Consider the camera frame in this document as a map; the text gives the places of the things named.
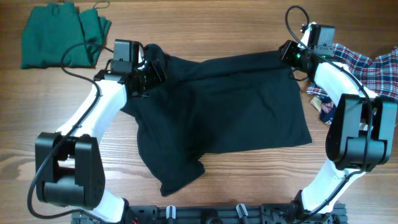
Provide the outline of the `black polo shirt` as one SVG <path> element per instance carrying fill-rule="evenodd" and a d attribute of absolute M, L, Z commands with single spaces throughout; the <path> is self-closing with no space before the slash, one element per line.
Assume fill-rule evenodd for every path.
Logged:
<path fill-rule="evenodd" d="M 308 144 L 300 87 L 278 51 L 193 62 L 144 49 L 167 80 L 123 111 L 136 119 L 141 159 L 166 197 L 205 172 L 206 153 Z"/>

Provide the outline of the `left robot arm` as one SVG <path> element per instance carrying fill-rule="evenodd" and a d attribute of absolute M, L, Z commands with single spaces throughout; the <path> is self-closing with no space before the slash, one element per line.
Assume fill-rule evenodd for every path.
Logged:
<path fill-rule="evenodd" d="M 144 46 L 115 40 L 113 58 L 93 78 L 92 89 L 75 114 L 54 133 L 35 141 L 35 175 L 27 194 L 31 215 L 43 220 L 79 214 L 97 223 L 138 223 L 126 199 L 105 188 L 99 144 L 130 98 L 167 79 L 158 60 L 147 61 Z"/>

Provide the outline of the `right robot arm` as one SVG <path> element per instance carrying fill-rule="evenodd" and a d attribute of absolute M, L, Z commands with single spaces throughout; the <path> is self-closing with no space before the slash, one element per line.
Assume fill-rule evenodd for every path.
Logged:
<path fill-rule="evenodd" d="M 389 160 L 397 115 L 395 99 L 365 87 L 347 64 L 332 57 L 333 26 L 312 22 L 301 31 L 302 39 L 280 47 L 280 58 L 322 88 L 336 111 L 326 136 L 327 159 L 291 203 L 290 219 L 296 223 L 330 214 L 355 180 Z"/>

